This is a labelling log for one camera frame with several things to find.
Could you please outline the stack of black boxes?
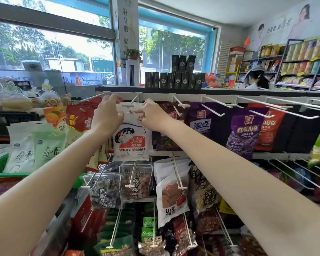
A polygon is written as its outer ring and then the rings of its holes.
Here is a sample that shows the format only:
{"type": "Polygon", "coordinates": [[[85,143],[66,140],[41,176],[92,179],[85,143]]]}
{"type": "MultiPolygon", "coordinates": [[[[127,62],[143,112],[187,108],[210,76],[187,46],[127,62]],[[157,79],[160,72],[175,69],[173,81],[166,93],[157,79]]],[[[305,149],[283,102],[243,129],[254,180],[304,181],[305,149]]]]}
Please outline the stack of black boxes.
{"type": "Polygon", "coordinates": [[[142,86],[147,89],[201,90],[207,74],[196,72],[195,62],[195,55],[172,55],[170,71],[144,72],[142,86]]]}

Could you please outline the purple snack bag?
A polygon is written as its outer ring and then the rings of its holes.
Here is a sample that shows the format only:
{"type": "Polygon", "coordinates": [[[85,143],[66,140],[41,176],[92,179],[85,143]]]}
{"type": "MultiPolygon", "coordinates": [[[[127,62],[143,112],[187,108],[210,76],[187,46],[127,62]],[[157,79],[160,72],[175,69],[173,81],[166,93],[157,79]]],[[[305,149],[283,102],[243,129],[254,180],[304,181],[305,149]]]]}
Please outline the purple snack bag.
{"type": "Polygon", "coordinates": [[[191,102],[185,123],[196,132],[213,139],[217,121],[225,115],[223,108],[223,105],[215,102],[191,102]]]}

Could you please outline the person's left forearm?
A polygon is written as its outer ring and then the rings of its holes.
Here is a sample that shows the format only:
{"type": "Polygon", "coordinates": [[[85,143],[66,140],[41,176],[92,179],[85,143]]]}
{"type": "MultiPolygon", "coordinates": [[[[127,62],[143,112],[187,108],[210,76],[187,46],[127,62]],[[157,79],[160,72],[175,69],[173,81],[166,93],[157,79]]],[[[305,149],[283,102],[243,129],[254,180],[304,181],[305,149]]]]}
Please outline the person's left forearm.
{"type": "Polygon", "coordinates": [[[0,195],[0,256],[29,256],[94,151],[115,131],[89,130],[0,195]]]}

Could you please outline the green snack packets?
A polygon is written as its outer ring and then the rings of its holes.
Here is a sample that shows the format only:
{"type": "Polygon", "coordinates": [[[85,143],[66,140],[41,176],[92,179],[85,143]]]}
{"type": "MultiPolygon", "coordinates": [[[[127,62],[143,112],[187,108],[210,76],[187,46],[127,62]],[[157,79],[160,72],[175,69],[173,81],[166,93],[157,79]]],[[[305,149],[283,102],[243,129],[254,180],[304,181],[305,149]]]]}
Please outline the green snack packets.
{"type": "Polygon", "coordinates": [[[143,256],[138,251],[138,242],[157,236],[157,210],[153,204],[134,204],[124,209],[110,210],[105,224],[97,234],[94,249],[100,256],[143,256]]]}

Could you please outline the red gift boxes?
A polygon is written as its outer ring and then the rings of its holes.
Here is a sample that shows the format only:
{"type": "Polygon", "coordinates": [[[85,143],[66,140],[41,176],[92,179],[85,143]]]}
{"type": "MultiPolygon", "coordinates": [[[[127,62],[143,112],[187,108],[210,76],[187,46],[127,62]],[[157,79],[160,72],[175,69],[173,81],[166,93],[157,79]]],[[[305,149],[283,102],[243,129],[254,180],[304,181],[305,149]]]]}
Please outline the red gift boxes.
{"type": "Polygon", "coordinates": [[[83,251],[85,256],[100,256],[94,245],[98,243],[97,234],[105,223],[107,211],[94,210],[89,195],[76,196],[76,202],[70,214],[68,248],[83,251]]]}

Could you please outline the white tower air conditioner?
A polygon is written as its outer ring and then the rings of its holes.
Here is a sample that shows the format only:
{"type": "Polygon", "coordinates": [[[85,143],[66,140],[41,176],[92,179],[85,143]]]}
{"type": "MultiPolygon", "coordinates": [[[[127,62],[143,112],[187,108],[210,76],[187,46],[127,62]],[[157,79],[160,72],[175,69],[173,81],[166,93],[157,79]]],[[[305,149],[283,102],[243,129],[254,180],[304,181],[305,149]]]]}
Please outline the white tower air conditioner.
{"type": "Polygon", "coordinates": [[[135,59],[126,60],[126,85],[129,87],[140,87],[140,62],[135,59]]]}

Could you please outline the dark brown snack bag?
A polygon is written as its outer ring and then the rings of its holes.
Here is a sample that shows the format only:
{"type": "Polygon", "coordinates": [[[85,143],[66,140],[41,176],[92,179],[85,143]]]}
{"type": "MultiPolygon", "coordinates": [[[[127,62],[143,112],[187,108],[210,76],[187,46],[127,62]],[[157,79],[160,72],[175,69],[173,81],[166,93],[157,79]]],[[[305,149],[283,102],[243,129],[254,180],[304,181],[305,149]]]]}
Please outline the dark brown snack bag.
{"type": "MultiPolygon", "coordinates": [[[[173,119],[184,122],[187,118],[190,106],[181,107],[179,102],[156,101],[155,103],[173,119]]],[[[182,151],[182,149],[168,136],[156,131],[152,132],[152,143],[155,150],[182,151]]]]}

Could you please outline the person's right forearm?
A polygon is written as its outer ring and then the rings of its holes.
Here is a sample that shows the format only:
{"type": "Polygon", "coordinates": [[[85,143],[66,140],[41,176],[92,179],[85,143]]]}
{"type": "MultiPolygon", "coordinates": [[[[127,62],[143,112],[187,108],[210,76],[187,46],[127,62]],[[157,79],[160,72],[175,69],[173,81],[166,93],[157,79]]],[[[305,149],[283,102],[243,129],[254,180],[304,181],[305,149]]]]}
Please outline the person's right forearm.
{"type": "Polygon", "coordinates": [[[320,256],[320,206],[179,120],[156,126],[192,159],[268,256],[320,256]]]}

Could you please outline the clear brown dried fruit bag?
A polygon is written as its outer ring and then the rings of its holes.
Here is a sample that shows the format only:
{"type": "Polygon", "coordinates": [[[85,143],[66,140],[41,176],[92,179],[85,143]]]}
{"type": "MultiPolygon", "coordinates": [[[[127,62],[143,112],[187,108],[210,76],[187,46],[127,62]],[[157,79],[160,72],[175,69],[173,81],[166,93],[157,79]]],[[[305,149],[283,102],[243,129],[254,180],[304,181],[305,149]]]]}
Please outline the clear brown dried fruit bag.
{"type": "Polygon", "coordinates": [[[123,201],[148,198],[153,183],[153,165],[150,161],[122,162],[119,167],[123,201]]]}

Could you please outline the red snack bag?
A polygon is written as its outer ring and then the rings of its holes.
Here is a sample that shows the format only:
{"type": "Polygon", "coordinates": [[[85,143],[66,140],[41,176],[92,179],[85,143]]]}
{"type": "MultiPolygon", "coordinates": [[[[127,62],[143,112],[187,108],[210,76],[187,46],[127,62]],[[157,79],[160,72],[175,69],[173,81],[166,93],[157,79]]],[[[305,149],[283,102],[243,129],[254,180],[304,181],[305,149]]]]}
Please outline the red snack bag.
{"type": "Polygon", "coordinates": [[[70,103],[66,108],[66,125],[78,132],[86,132],[91,128],[94,110],[102,97],[96,97],[84,102],[70,103]]]}

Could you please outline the white hawthorn snack bag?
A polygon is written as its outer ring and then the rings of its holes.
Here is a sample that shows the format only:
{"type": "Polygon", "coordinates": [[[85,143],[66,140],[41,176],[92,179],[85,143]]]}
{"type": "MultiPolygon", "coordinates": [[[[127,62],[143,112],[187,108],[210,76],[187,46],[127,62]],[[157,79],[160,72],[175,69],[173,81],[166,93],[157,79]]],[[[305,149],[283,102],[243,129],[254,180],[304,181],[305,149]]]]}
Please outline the white hawthorn snack bag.
{"type": "Polygon", "coordinates": [[[189,211],[190,163],[189,157],[174,157],[154,162],[158,228],[189,211]]]}

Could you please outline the white pale green packet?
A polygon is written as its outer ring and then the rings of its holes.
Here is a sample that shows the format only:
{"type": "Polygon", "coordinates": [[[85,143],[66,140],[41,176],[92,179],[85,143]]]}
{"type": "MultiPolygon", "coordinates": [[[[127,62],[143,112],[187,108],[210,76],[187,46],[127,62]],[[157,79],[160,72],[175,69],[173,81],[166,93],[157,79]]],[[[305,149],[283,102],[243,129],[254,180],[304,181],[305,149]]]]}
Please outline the white pale green packet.
{"type": "Polygon", "coordinates": [[[65,148],[65,131],[42,129],[32,133],[34,142],[34,169],[49,162],[65,148]]]}
{"type": "Polygon", "coordinates": [[[11,124],[7,126],[10,138],[9,157],[4,173],[25,173],[34,171],[34,144],[32,132],[37,121],[11,124]]]}

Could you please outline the yellow small rack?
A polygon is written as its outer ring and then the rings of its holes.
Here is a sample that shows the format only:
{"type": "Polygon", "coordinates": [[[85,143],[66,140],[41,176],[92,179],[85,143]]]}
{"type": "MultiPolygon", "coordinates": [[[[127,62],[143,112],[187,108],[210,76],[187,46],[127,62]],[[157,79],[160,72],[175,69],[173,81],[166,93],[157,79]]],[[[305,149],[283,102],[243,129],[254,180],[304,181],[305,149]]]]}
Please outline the yellow small rack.
{"type": "Polygon", "coordinates": [[[222,86],[224,89],[234,88],[238,80],[240,65],[233,64],[230,65],[230,69],[231,67],[233,68],[233,71],[225,73],[225,78],[222,86]]]}

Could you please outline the clear dark dried fruit bag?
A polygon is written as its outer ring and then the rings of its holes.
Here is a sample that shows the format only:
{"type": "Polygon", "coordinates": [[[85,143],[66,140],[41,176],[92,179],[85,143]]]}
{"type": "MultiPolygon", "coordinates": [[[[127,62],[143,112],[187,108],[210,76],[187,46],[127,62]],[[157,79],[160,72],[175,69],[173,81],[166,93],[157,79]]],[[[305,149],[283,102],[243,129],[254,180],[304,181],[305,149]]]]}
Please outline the clear dark dried fruit bag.
{"type": "Polygon", "coordinates": [[[101,172],[82,176],[82,187],[89,191],[92,209],[122,209],[121,181],[121,174],[115,172],[101,172]]]}

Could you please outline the clear mixed nut bag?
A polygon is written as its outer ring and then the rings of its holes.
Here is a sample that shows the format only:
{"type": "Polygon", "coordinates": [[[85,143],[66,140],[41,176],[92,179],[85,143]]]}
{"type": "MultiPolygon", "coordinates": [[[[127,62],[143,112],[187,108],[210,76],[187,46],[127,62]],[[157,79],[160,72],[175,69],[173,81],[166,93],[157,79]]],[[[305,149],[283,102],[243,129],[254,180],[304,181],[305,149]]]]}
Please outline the clear mixed nut bag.
{"type": "Polygon", "coordinates": [[[143,256],[166,256],[165,250],[166,241],[162,239],[162,236],[148,237],[144,243],[138,242],[138,251],[143,256]]]}

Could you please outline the brown nut snack bag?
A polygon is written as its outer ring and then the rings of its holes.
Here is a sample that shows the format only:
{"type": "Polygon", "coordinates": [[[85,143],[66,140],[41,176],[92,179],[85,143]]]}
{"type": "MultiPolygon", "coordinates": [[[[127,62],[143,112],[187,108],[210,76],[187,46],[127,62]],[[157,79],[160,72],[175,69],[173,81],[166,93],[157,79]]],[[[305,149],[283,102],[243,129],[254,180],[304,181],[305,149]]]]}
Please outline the brown nut snack bag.
{"type": "Polygon", "coordinates": [[[212,208],[221,200],[219,193],[195,164],[190,166],[189,171],[189,198],[197,214],[212,208]]]}

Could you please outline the yellow price tag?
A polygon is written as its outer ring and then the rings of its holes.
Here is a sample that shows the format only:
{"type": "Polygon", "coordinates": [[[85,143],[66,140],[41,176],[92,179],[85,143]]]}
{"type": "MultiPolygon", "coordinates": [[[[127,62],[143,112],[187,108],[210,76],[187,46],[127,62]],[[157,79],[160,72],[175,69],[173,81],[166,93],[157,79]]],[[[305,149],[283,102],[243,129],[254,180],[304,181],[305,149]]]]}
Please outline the yellow price tag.
{"type": "Polygon", "coordinates": [[[222,198],[220,201],[219,212],[223,214],[237,215],[224,198],[222,198]]]}

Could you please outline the clear bag of pastries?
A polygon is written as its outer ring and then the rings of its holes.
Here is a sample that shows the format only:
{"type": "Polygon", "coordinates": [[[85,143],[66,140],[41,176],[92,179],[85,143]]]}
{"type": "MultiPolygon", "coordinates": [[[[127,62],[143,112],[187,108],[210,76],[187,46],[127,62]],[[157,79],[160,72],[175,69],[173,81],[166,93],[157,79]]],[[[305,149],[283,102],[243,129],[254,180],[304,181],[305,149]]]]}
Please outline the clear bag of pastries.
{"type": "Polygon", "coordinates": [[[45,107],[60,107],[62,102],[60,96],[52,90],[52,86],[48,79],[45,79],[42,86],[42,94],[40,96],[42,106],[45,107]]]}

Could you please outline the person's right hand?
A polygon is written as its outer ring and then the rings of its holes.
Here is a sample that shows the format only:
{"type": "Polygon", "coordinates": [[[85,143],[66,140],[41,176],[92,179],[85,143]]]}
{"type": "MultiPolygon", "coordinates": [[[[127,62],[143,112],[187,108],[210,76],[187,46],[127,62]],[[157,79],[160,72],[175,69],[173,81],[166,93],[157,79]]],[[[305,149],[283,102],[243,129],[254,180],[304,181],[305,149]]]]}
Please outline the person's right hand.
{"type": "Polygon", "coordinates": [[[156,103],[156,113],[141,119],[141,123],[144,127],[152,131],[166,134],[174,127],[176,120],[169,116],[159,104],[156,103]]]}

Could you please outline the white pillar banner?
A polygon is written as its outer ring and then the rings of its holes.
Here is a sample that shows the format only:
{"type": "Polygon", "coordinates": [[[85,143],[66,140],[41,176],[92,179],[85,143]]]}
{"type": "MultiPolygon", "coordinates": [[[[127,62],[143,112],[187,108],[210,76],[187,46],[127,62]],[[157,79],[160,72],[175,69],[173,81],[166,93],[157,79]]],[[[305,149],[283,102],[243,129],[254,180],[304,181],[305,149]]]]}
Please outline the white pillar banner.
{"type": "Polygon", "coordinates": [[[126,59],[128,49],[140,50],[138,0],[116,0],[120,56],[126,59]]]}

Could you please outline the person's left hand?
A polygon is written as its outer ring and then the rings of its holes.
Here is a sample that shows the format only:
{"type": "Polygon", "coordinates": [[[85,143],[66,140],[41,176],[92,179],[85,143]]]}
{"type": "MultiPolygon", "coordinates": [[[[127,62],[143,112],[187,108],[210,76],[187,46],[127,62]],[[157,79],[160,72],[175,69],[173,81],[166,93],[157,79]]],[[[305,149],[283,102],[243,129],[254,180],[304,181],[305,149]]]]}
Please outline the person's left hand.
{"type": "Polygon", "coordinates": [[[90,128],[90,132],[97,137],[107,139],[111,137],[124,120],[124,113],[112,110],[105,111],[100,109],[100,104],[94,111],[94,116],[90,128]]]}

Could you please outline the white rabbit candy bag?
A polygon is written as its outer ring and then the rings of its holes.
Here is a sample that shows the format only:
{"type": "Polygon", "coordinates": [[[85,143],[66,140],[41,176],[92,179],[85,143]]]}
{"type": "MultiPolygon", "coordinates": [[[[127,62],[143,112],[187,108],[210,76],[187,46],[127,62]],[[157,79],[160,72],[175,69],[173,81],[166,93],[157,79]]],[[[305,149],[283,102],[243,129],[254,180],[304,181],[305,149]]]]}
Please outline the white rabbit candy bag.
{"type": "Polygon", "coordinates": [[[142,113],[135,113],[142,107],[142,103],[122,102],[117,104],[118,111],[123,112],[122,124],[112,136],[114,161],[148,161],[149,153],[153,151],[152,131],[145,128],[142,113]]]}

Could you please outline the white radiator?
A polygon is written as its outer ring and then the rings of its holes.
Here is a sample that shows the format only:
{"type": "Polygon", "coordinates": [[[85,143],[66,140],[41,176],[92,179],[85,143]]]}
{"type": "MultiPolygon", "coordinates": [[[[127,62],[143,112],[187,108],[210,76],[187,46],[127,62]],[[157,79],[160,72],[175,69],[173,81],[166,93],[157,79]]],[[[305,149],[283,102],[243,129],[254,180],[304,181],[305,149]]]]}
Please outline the white radiator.
{"type": "Polygon", "coordinates": [[[219,47],[216,73],[219,75],[218,84],[220,88],[224,84],[228,60],[229,60],[230,48],[231,48],[231,44],[228,42],[221,42],[219,47]]]}

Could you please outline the purple raisin candy bag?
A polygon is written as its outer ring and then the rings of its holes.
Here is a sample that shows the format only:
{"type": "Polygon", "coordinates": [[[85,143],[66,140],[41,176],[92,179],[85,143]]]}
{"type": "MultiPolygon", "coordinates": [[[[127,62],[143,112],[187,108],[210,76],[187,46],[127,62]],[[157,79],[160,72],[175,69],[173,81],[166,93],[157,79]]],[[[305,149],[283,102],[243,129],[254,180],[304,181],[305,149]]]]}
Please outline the purple raisin candy bag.
{"type": "Polygon", "coordinates": [[[235,108],[231,118],[231,133],[228,137],[226,148],[237,155],[251,160],[252,154],[259,138],[267,107],[235,108]]]}

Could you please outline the dark red snack packet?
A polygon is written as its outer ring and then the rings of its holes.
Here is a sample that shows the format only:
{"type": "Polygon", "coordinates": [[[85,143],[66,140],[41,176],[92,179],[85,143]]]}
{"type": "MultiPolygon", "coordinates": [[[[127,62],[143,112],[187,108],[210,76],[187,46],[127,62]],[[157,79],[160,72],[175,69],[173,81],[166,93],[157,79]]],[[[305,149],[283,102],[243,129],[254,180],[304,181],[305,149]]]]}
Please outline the dark red snack packet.
{"type": "Polygon", "coordinates": [[[196,234],[190,228],[186,213],[176,217],[173,221],[174,237],[176,241],[172,256],[190,256],[189,251],[198,247],[196,234]]]}

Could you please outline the orange fruit print packet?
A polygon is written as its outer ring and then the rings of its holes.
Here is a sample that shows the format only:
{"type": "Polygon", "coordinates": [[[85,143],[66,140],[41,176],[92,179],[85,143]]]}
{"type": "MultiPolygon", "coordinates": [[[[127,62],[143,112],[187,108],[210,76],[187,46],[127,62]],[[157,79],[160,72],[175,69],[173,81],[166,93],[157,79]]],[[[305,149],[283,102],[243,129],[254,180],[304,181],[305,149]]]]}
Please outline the orange fruit print packet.
{"type": "Polygon", "coordinates": [[[60,131],[65,131],[67,106],[44,108],[44,116],[48,123],[60,131]]]}

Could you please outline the black plastic crate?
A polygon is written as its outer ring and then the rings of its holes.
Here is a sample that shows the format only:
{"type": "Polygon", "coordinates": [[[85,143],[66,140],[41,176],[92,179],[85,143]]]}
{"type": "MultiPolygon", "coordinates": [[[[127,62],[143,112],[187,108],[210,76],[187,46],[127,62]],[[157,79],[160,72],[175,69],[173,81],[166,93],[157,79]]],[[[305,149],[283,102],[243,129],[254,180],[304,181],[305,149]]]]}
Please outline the black plastic crate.
{"type": "Polygon", "coordinates": [[[29,121],[40,121],[40,116],[35,112],[0,111],[0,138],[9,137],[7,126],[29,121]]]}

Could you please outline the red jelly candy bag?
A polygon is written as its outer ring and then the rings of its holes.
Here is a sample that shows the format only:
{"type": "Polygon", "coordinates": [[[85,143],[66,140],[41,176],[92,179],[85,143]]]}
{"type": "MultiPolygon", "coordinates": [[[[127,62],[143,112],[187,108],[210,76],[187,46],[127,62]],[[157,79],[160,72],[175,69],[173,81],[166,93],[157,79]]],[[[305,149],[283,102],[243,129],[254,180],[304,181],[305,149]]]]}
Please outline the red jelly candy bag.
{"type": "MultiPolygon", "coordinates": [[[[249,103],[247,107],[255,108],[268,108],[260,103],[249,103]]],[[[267,151],[271,152],[273,150],[274,141],[278,132],[278,129],[283,121],[285,112],[278,111],[272,108],[266,113],[268,118],[265,118],[261,126],[261,131],[259,133],[259,138],[256,142],[255,149],[256,151],[267,151]]]]}

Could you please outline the potted green plant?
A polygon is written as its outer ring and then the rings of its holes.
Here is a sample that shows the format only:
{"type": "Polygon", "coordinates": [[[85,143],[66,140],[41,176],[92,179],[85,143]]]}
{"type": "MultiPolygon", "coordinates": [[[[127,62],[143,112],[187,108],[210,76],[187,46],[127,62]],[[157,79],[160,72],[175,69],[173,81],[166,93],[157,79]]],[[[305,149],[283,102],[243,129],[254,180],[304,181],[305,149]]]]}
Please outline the potted green plant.
{"type": "Polygon", "coordinates": [[[142,52],[137,49],[127,48],[124,50],[124,55],[128,60],[140,60],[140,58],[142,57],[142,52]]]}

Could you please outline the clear bag of bread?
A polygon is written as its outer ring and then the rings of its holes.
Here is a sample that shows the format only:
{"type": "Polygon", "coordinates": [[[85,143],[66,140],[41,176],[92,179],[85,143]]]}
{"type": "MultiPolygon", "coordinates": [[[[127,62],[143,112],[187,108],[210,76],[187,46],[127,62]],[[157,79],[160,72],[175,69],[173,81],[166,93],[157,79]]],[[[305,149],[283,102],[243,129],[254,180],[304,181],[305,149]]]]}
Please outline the clear bag of bread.
{"type": "Polygon", "coordinates": [[[0,111],[28,112],[33,102],[13,81],[0,81],[0,111]]]}

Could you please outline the green plastic basket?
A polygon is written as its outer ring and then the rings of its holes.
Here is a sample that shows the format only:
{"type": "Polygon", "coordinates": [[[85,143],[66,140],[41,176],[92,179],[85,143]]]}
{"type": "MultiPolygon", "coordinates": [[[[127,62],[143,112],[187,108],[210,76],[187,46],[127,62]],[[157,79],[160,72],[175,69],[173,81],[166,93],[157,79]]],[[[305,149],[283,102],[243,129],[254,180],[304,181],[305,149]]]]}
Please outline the green plastic basket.
{"type": "Polygon", "coordinates": [[[25,178],[29,175],[28,173],[4,173],[8,158],[9,154],[0,157],[0,178],[25,178]]]}

